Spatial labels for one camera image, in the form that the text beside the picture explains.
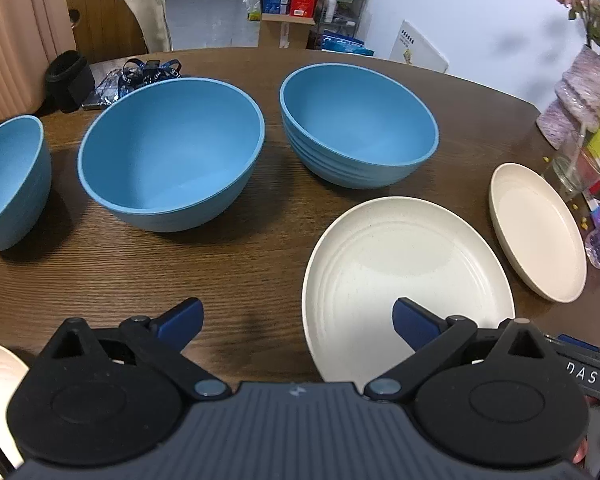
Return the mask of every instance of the wooden table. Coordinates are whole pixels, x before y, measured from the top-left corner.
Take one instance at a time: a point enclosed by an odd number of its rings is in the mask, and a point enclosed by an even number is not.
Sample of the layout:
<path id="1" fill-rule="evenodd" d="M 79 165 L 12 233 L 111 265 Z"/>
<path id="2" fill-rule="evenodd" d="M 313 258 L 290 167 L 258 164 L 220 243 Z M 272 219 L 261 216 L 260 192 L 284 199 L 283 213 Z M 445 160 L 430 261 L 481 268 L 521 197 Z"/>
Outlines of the wooden table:
<path id="1" fill-rule="evenodd" d="M 542 157 L 551 155 L 532 105 L 451 76 L 358 56 L 254 48 L 151 57 L 177 57 L 183 73 L 230 82 L 256 100 L 267 133 L 253 176 L 238 200 L 206 225 L 176 234 L 144 232 L 91 201 L 78 182 L 77 147 L 97 112 L 43 117 L 53 150 L 53 186 L 33 231 L 0 254 L 0 344 L 37 352 L 66 317 L 114 326 L 132 314 L 155 316 L 198 296 L 205 326 L 186 349 L 188 357 L 232 384 L 317 380 L 300 308 L 312 249 L 353 205 L 407 195 L 450 209 L 488 241 L 507 273 L 519 316 L 550 333 L 600 345 L 600 271 L 589 266 L 579 300 L 551 304 L 517 277 L 491 226 L 487 193 L 494 168 L 518 162 L 540 170 Z M 314 177 L 287 145 L 278 89 L 296 68 L 324 61 L 366 66 L 413 89 L 440 126 L 435 155 L 403 182 L 379 190 L 348 190 Z M 354 120 L 365 111 L 349 113 Z"/>

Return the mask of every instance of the white bottle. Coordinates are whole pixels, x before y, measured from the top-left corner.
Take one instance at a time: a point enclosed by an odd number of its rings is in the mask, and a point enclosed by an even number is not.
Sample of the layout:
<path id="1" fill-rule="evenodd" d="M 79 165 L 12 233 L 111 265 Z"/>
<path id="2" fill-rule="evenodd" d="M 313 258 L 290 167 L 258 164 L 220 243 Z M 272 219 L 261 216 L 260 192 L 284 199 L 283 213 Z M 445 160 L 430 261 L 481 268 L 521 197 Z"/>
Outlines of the white bottle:
<path id="1" fill-rule="evenodd" d="M 327 3 L 327 13 L 324 15 L 324 22 L 331 23 L 333 21 L 333 15 L 336 13 L 336 7 L 338 7 L 337 0 L 329 0 Z"/>

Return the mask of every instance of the metal rack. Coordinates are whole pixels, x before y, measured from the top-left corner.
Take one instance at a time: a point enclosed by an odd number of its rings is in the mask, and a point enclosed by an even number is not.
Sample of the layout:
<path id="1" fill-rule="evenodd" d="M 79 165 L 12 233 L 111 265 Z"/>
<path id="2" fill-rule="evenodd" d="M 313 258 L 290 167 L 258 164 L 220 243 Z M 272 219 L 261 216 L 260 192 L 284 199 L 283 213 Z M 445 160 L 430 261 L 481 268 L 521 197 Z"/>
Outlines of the metal rack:
<path id="1" fill-rule="evenodd" d="M 360 17 L 366 4 L 366 0 L 337 0 L 338 6 L 333 21 L 327 23 L 325 22 L 325 16 L 328 1 L 317 0 L 315 6 L 314 20 L 316 24 L 312 29 L 312 33 L 316 37 L 316 44 L 320 43 L 319 39 L 325 30 L 344 36 L 355 36 L 360 27 Z"/>

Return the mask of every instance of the bowl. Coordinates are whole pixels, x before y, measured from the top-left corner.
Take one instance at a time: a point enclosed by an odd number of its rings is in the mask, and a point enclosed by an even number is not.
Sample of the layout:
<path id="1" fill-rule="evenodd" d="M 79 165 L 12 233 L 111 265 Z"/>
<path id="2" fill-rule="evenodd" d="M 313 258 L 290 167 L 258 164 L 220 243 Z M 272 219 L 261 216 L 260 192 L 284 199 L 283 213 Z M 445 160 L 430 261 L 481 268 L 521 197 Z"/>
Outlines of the bowl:
<path id="1" fill-rule="evenodd" d="M 438 125 L 418 97 L 378 72 L 309 65 L 280 88 L 291 148 L 313 173 L 353 189 L 402 180 L 438 146 Z"/>
<path id="2" fill-rule="evenodd" d="M 227 83 L 182 78 L 120 99 L 90 126 L 78 151 L 86 192 L 117 218 L 154 232 L 218 216 L 247 184 L 264 118 Z"/>
<path id="3" fill-rule="evenodd" d="M 21 116 L 0 125 L 0 251 L 31 231 L 51 189 L 51 155 L 42 123 Z"/>

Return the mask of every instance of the pink suitcase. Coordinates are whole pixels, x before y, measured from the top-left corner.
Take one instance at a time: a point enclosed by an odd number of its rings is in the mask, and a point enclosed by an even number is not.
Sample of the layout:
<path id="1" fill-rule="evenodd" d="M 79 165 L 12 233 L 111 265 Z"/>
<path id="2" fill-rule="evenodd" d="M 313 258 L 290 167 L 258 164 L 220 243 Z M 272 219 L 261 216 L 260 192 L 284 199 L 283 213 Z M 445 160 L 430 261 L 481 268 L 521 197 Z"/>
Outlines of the pink suitcase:
<path id="1" fill-rule="evenodd" d="M 66 0 L 0 0 L 0 122 L 35 112 L 45 71 L 75 50 Z"/>

